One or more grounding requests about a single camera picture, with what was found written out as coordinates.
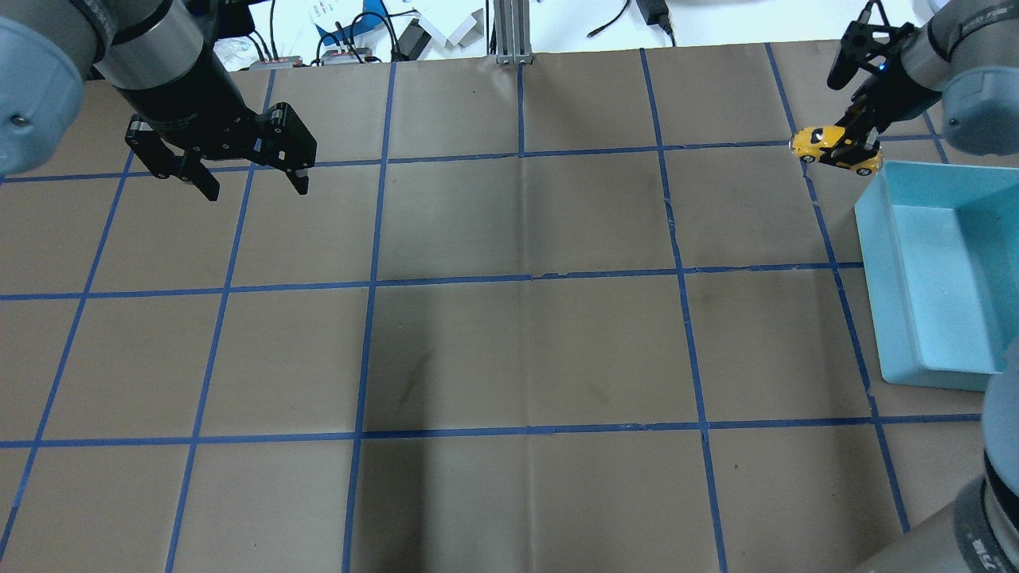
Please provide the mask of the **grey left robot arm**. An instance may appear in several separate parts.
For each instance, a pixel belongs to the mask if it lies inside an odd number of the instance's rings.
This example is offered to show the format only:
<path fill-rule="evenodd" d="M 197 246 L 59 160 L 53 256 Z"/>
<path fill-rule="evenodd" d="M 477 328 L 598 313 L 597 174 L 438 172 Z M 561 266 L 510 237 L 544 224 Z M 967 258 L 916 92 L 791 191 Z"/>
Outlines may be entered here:
<path fill-rule="evenodd" d="M 215 43 L 254 32 L 248 1 L 4 1 L 3 175 L 43 166 L 98 72 L 135 109 L 124 140 L 153 177 L 220 185 L 208 161 L 247 160 L 309 189 L 317 142 L 294 108 L 245 104 Z"/>

